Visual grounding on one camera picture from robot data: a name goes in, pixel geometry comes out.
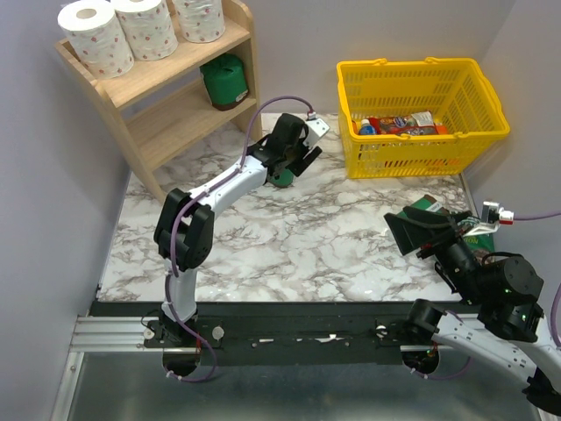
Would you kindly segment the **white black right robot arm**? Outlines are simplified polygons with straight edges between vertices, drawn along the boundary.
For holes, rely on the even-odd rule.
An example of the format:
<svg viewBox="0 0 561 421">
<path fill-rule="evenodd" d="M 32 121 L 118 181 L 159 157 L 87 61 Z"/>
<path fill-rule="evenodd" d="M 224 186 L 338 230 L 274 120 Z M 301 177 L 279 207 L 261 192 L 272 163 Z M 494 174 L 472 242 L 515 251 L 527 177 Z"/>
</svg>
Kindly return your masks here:
<svg viewBox="0 0 561 421">
<path fill-rule="evenodd" d="M 479 222 L 463 223 L 472 213 L 439 213 L 405 207 L 384 219 L 402 254 L 434 257 L 435 270 L 461 297 L 478 307 L 484 331 L 429 300 L 414 301 L 407 318 L 377 327 L 381 340 L 408 344 L 437 343 L 471 358 L 485 360 L 525 383 L 523 394 L 535 407 L 560 413 L 560 338 L 554 317 L 546 317 L 538 299 L 543 279 L 518 253 L 489 253 L 477 258 L 468 236 L 493 233 L 511 225 L 515 215 L 486 202 Z"/>
</svg>

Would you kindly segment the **white floral toilet paper roll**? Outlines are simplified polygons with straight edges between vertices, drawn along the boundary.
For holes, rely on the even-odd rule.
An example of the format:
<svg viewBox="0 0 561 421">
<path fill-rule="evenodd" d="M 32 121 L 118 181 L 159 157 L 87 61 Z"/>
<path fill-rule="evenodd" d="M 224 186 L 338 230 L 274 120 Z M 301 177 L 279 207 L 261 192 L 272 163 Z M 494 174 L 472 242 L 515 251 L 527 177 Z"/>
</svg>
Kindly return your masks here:
<svg viewBox="0 0 561 421">
<path fill-rule="evenodd" d="M 192 43 L 210 43 L 224 35 L 225 22 L 221 0 L 173 1 L 181 35 Z"/>
<path fill-rule="evenodd" d="M 60 10 L 57 22 L 83 66 L 97 79 L 122 76 L 134 65 L 116 12 L 107 1 L 75 1 Z"/>
<path fill-rule="evenodd" d="M 111 0 L 126 40 L 138 61 L 158 61 L 178 46 L 170 11 L 162 0 Z"/>
</svg>

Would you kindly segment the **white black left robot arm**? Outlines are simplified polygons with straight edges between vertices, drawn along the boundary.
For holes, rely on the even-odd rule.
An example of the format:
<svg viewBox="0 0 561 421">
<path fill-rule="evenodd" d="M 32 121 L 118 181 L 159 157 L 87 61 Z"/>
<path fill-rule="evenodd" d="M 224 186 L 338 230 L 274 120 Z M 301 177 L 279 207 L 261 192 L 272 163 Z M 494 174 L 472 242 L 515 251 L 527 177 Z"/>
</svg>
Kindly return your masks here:
<svg viewBox="0 0 561 421">
<path fill-rule="evenodd" d="M 193 339 L 197 271 L 212 249 L 216 219 L 283 171 L 301 175 L 322 152 L 317 142 L 329 130 L 320 118 L 302 120 L 283 113 L 272 132 L 222 174 L 189 192 L 173 189 L 167 194 L 153 239 L 169 266 L 162 310 L 170 318 L 164 335 L 173 345 L 185 346 Z"/>
</svg>

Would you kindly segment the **green brown paper roll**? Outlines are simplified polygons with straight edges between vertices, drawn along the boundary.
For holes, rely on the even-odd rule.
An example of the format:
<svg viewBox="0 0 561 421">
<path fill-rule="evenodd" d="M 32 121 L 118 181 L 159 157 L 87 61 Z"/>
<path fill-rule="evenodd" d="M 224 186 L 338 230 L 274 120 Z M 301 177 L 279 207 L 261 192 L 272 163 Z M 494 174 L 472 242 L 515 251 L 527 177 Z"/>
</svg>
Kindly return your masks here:
<svg viewBox="0 0 561 421">
<path fill-rule="evenodd" d="M 444 208 L 441 202 L 436 200 L 435 197 L 430 195 L 424 195 L 423 197 L 419 198 L 415 202 L 411 204 L 411 207 L 421 210 L 421 211 L 430 211 L 434 213 L 445 214 L 448 211 Z"/>
<path fill-rule="evenodd" d="M 236 55 L 222 54 L 202 65 L 200 71 L 214 108 L 233 109 L 248 96 L 244 63 Z"/>
</svg>

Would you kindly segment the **green toilet paper roll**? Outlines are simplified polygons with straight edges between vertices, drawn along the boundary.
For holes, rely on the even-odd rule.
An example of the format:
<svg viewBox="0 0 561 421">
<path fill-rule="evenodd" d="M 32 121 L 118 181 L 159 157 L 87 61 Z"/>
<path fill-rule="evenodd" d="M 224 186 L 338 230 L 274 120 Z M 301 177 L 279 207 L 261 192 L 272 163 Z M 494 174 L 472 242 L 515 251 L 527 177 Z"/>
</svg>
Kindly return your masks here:
<svg viewBox="0 0 561 421">
<path fill-rule="evenodd" d="M 290 170 L 284 170 L 277 175 L 271 175 L 267 178 L 268 182 L 274 187 L 279 189 L 286 189 L 290 187 L 294 182 L 295 176 Z"/>
</svg>

